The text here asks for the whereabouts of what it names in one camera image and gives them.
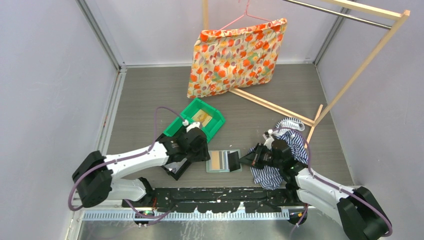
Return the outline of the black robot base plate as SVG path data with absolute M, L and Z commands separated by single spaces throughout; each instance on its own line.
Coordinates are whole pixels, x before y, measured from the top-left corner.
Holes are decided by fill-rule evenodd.
M 147 200 L 131 202 L 135 208 L 155 207 L 176 213 L 234 213 L 244 206 L 246 213 L 276 213 L 280 208 L 303 209 L 305 204 L 285 188 L 261 187 L 166 187 L 155 188 Z

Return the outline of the blue white striped cloth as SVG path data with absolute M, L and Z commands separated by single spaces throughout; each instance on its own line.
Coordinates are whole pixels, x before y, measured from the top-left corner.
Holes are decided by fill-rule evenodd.
M 262 169 L 250 167 L 254 183 L 266 190 L 276 190 L 282 185 L 284 179 L 280 167 L 286 160 L 295 160 L 303 164 L 309 162 L 301 135 L 305 125 L 301 120 L 286 117 L 278 121 L 274 128 L 278 131 L 273 134 L 273 138 L 282 149 L 272 150 L 274 162 L 271 166 L 265 165 Z

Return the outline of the green card holder wallet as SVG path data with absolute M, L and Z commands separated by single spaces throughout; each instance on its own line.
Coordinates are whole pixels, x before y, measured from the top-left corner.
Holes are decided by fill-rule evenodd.
M 230 173 L 228 165 L 228 154 L 232 152 L 238 152 L 240 157 L 239 149 L 227 149 L 227 150 L 210 150 L 209 156 L 210 160 L 206 162 L 206 172 L 207 173 Z M 232 172 L 241 172 L 242 166 L 240 164 L 240 169 Z

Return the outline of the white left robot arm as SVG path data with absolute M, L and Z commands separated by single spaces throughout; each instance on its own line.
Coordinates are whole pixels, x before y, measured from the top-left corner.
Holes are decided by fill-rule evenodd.
M 196 126 L 180 127 L 172 136 L 161 134 L 151 145 L 129 152 L 102 155 L 98 150 L 87 155 L 72 174 L 74 185 L 68 206 L 73 211 L 95 207 L 105 200 L 128 200 L 148 207 L 153 202 L 149 182 L 133 173 L 173 163 L 203 162 L 210 159 L 208 140 Z

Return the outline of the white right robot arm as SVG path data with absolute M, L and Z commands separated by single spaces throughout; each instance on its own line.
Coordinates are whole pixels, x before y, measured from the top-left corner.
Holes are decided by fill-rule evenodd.
M 317 208 L 340 224 L 350 240 L 378 240 L 393 232 L 390 220 L 369 189 L 344 186 L 318 174 L 297 160 L 282 139 L 258 143 L 238 162 L 255 169 L 277 168 L 286 182 L 288 203 L 302 202 Z

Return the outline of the black card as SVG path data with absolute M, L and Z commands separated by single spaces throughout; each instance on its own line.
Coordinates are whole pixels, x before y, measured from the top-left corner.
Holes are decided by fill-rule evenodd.
M 227 154 L 228 169 L 230 172 L 238 171 L 241 169 L 239 159 L 240 157 L 237 151 Z

